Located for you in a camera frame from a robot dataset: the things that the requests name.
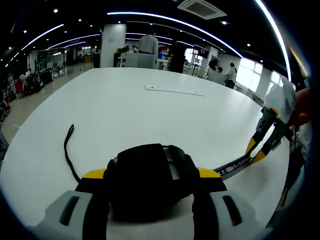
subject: black cable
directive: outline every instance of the black cable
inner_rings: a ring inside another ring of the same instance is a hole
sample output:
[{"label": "black cable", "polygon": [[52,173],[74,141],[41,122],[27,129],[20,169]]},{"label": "black cable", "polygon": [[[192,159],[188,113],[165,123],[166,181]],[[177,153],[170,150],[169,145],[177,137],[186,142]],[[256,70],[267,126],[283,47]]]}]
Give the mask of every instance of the black cable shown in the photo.
[{"label": "black cable", "polygon": [[76,171],[74,169],[74,166],[72,165],[72,162],[70,161],[70,158],[68,156],[68,152],[67,152],[67,143],[68,143],[69,138],[71,137],[72,133],[74,132],[74,129],[75,129],[75,126],[72,124],[70,126],[70,128],[69,128],[69,131],[68,131],[66,137],[65,137],[65,140],[64,140],[64,155],[65,155],[65,160],[66,160],[66,162],[68,163],[68,165],[69,165],[69,167],[71,169],[71,172],[72,172],[72,175],[73,175],[74,179],[78,183],[80,183],[81,179],[78,177],[78,175],[77,175],[77,173],[76,173]]}]

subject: ceiling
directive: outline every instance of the ceiling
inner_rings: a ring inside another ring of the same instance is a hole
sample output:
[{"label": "ceiling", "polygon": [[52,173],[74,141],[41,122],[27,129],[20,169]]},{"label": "ceiling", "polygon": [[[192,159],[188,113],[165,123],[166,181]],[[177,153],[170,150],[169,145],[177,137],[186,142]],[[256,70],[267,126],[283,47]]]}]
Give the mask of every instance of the ceiling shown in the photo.
[{"label": "ceiling", "polygon": [[[25,58],[26,56],[22,53],[28,55],[33,49],[43,50],[73,38],[99,34],[100,29],[103,29],[105,24],[117,24],[118,21],[126,24],[128,33],[145,34],[150,27],[149,23],[154,23],[158,36],[200,46],[210,45],[207,42],[204,44],[202,39],[206,39],[216,47],[226,51],[227,54],[237,56],[217,40],[181,23],[151,16],[106,14],[108,12],[125,11],[158,14],[187,22],[220,38],[244,57],[257,62],[263,60],[265,64],[271,63],[275,65],[276,68],[281,66],[282,70],[280,71],[282,71],[282,73],[286,72],[283,69],[285,61],[278,40],[268,20],[254,0],[207,0],[207,2],[227,14],[227,16],[210,20],[204,20],[196,15],[178,9],[177,6],[181,2],[183,2],[183,0],[146,1],[143,3],[132,0],[122,0],[120,2],[92,0],[86,3],[75,0],[6,1],[3,3],[3,9],[7,9],[8,13],[6,15],[0,15],[2,29],[0,58],[3,59],[3,61],[0,62],[0,73],[5,69],[5,64],[7,64],[22,47],[37,36],[60,24],[64,24],[64,26],[36,40],[24,49],[21,54],[17,56],[17,59]],[[277,14],[278,9],[280,9],[280,11],[283,9],[283,6],[276,5],[276,1],[274,0],[266,0],[264,2]],[[173,28],[191,33],[199,38]],[[127,38],[139,38],[139,36],[128,35]],[[86,44],[98,44],[99,46],[101,37],[87,37],[79,41],[86,41]],[[162,39],[162,42],[172,43],[172,41],[167,39]],[[71,43],[68,42],[57,47],[65,47],[65,45],[69,44]]]}]

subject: white ruler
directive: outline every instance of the white ruler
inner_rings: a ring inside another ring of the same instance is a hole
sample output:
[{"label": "white ruler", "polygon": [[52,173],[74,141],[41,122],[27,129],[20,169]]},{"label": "white ruler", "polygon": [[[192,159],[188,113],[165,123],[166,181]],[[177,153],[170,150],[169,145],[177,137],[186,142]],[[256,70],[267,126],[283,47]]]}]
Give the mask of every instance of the white ruler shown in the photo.
[{"label": "white ruler", "polygon": [[160,86],[160,85],[145,85],[144,88],[146,90],[151,91],[162,91],[162,92],[172,92],[172,93],[179,93],[179,94],[190,94],[190,95],[197,95],[204,97],[205,95],[202,92],[198,92],[195,90],[189,89],[181,89],[178,87],[173,86]]}]

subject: air conditioner vent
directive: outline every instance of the air conditioner vent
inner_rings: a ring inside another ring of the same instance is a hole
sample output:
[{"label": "air conditioner vent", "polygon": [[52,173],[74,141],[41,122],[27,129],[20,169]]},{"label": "air conditioner vent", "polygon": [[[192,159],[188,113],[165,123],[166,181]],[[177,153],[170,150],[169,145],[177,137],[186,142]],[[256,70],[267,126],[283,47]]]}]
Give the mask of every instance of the air conditioner vent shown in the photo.
[{"label": "air conditioner vent", "polygon": [[223,11],[204,0],[185,0],[178,9],[197,15],[205,20],[226,16]]}]

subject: gray floor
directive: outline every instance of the gray floor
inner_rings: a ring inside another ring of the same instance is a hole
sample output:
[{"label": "gray floor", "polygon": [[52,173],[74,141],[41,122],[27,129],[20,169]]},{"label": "gray floor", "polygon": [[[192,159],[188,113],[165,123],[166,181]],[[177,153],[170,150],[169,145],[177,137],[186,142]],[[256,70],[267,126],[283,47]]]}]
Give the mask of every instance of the gray floor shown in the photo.
[{"label": "gray floor", "polygon": [[6,140],[11,143],[17,131],[30,114],[51,94],[61,88],[63,85],[79,76],[80,74],[93,68],[92,62],[80,63],[65,67],[65,75],[55,78],[44,88],[31,96],[15,99],[10,103],[10,113],[2,123],[2,132]]}]

